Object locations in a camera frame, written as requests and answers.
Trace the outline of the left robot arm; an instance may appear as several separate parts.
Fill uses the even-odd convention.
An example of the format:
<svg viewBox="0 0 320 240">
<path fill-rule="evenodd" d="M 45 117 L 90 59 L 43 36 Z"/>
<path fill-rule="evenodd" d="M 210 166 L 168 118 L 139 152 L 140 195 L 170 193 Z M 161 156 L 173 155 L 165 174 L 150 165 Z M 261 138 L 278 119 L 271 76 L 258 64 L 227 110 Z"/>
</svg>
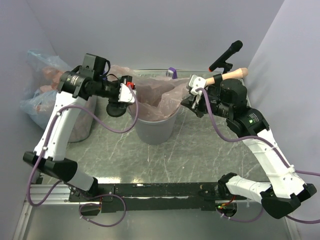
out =
<svg viewBox="0 0 320 240">
<path fill-rule="evenodd" d="M 45 131 L 33 151 L 26 151 L 23 161 L 39 171 L 80 190 L 87 201 L 99 195 L 98 180 L 78 167 L 77 162 L 66 158 L 67 143 L 81 111 L 90 97 L 108 99 L 107 114 L 122 116 L 127 107 L 137 102 L 135 85 L 130 75 L 108 80 L 110 62 L 87 53 L 83 63 L 64 72 L 57 87 L 52 114 Z"/>
</svg>

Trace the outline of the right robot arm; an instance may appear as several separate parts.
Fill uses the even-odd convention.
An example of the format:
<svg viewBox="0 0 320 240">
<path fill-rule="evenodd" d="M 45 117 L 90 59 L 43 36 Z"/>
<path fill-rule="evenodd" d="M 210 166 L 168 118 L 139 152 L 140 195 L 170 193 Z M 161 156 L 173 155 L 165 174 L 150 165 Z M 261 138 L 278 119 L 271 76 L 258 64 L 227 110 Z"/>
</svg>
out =
<svg viewBox="0 0 320 240">
<path fill-rule="evenodd" d="M 268 182 L 245 179 L 236 173 L 223 175 L 218 181 L 218 193 L 223 199 L 241 196 L 260 203 L 273 218 L 280 219 L 294 212 L 301 203 L 312 197 L 317 189 L 299 176 L 276 143 L 272 130 L 260 111 L 248 106 L 247 88 L 238 79 L 226 79 L 213 85 L 194 76 L 187 88 L 189 96 L 181 105 L 199 118 L 208 114 L 214 129 L 214 116 L 225 118 L 229 129 L 237 135 L 226 142 L 243 142 L 253 153 L 268 177 Z"/>
</svg>

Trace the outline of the pink plastic trash bag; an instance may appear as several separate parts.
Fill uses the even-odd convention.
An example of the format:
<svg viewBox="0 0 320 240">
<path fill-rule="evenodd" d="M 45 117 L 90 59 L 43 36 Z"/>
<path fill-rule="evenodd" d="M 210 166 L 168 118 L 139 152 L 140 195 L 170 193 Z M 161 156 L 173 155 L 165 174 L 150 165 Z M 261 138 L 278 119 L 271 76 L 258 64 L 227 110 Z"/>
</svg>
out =
<svg viewBox="0 0 320 240">
<path fill-rule="evenodd" d="M 189 94 L 188 77 L 172 79 L 165 75 L 138 74 L 128 67 L 112 65 L 110 73 L 132 76 L 138 99 L 138 118 L 144 121 L 161 121 L 173 115 L 181 101 Z"/>
</svg>

